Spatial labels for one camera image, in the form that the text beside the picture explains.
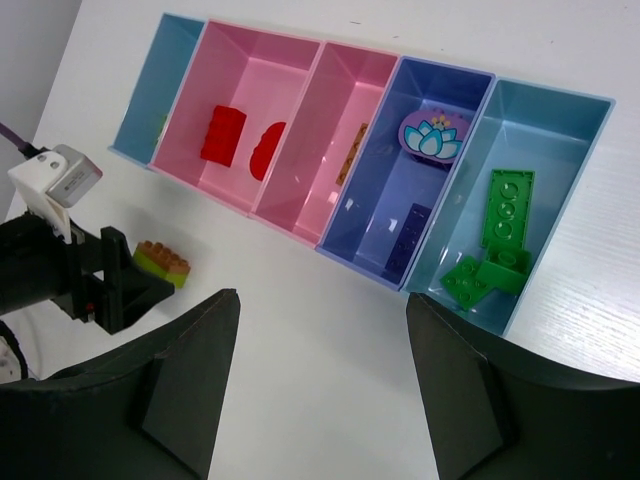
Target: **pink compartment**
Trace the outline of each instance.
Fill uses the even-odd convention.
[[[249,171],[253,149],[273,123],[291,123],[320,45],[209,22],[152,168],[248,213],[262,183]],[[230,167],[200,158],[216,105],[247,115]]]
[[[304,243],[319,242],[342,191],[336,180],[397,61],[389,53],[325,44],[253,209],[256,218]]]

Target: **white table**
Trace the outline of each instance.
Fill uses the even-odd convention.
[[[10,316],[38,373],[235,287],[240,329],[211,478],[437,477],[402,295],[107,152],[164,11],[616,98],[508,338],[562,363],[640,380],[640,4],[631,0],[579,8],[554,0],[84,0],[36,143],[67,143],[103,169],[72,209],[76,222],[94,232],[113,225],[131,246],[150,239],[179,247],[194,269],[188,288],[114,337],[50,304]]]

